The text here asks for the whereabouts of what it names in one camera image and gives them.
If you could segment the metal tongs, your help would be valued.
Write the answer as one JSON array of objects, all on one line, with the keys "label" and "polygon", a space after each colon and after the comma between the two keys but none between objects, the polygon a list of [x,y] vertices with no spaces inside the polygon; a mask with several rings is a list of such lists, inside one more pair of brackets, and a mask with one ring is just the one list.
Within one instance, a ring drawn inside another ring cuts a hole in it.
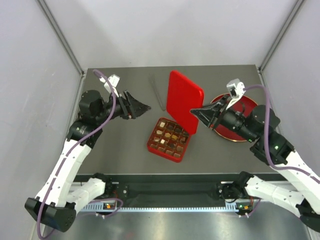
[{"label": "metal tongs", "polygon": [[156,99],[158,101],[158,104],[159,104],[161,110],[164,112],[166,110],[166,108],[165,108],[165,105],[162,102],[162,99],[160,97],[160,93],[159,93],[159,91],[157,89],[157,86],[156,86],[155,79],[154,79],[154,77],[152,75],[149,77],[149,82],[150,82],[152,90],[153,90],[153,92],[155,94],[155,97],[156,97]]}]

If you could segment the red square box lid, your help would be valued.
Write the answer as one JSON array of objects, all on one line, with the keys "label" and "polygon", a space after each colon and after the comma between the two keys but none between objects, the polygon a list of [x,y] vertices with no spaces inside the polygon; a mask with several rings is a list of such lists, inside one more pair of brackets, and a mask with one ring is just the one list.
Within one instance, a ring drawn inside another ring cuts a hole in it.
[{"label": "red square box lid", "polygon": [[166,111],[185,131],[194,135],[199,120],[190,110],[203,106],[204,90],[177,70],[169,74]]}]

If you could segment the white square chocolate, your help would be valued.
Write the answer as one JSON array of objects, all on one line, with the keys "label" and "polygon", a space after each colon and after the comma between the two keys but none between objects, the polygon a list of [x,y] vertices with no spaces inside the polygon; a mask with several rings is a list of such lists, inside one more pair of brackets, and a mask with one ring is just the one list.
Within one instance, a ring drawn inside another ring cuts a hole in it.
[{"label": "white square chocolate", "polygon": [[165,122],[161,122],[159,126],[163,128],[165,124],[166,124]]}]

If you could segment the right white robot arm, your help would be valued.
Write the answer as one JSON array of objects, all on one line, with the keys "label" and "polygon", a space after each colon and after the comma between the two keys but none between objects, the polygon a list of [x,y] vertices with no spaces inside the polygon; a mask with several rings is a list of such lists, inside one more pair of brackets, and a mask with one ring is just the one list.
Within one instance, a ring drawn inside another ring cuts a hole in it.
[{"label": "right white robot arm", "polygon": [[244,199],[255,197],[277,205],[298,217],[310,229],[320,231],[320,178],[305,164],[294,146],[275,128],[280,119],[269,110],[268,132],[265,133],[266,106],[257,105],[248,116],[227,108],[230,96],[191,109],[207,128],[221,125],[244,140],[253,143],[250,151],[282,175],[295,189],[288,190],[242,171],[232,183],[218,186],[219,196]]}]

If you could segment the red chocolate box tray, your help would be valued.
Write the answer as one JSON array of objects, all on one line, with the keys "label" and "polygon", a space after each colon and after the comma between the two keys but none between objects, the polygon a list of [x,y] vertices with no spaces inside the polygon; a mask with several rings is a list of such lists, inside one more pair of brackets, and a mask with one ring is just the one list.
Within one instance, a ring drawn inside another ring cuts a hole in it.
[{"label": "red chocolate box tray", "polygon": [[[164,127],[160,127],[161,122],[165,123]],[[173,130],[168,130],[168,126],[173,126]],[[175,132],[176,128],[181,129],[181,132]],[[162,134],[157,134],[157,130],[161,130]],[[165,137],[165,133],[170,133],[170,137]],[[176,135],[177,139],[172,139],[172,135]],[[154,142],[154,137],[159,138],[159,142]],[[149,152],[172,162],[180,163],[184,158],[190,139],[191,136],[177,122],[161,117],[152,130],[146,146]],[[174,143],[175,147],[171,148],[170,143]]]}]

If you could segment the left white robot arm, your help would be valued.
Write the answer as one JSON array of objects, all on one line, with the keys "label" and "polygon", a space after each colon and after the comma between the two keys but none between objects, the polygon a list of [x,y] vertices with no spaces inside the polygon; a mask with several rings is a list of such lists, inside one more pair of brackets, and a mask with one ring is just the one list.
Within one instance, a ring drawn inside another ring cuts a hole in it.
[{"label": "left white robot arm", "polygon": [[133,120],[150,106],[135,99],[128,91],[111,94],[104,101],[97,90],[81,95],[77,120],[70,126],[61,155],[48,180],[35,197],[29,197],[25,209],[37,222],[60,232],[70,229],[77,214],[97,197],[109,198],[114,191],[105,175],[94,174],[83,186],[70,192],[72,183],[85,158],[112,119]]}]

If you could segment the tan chocolate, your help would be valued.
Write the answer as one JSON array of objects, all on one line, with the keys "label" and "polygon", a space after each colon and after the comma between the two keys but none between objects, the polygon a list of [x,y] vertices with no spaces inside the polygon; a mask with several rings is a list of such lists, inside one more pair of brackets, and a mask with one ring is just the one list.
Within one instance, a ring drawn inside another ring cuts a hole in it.
[{"label": "tan chocolate", "polygon": [[170,136],[171,136],[171,134],[170,133],[165,133],[165,135],[164,135],[166,138],[169,138]]}]

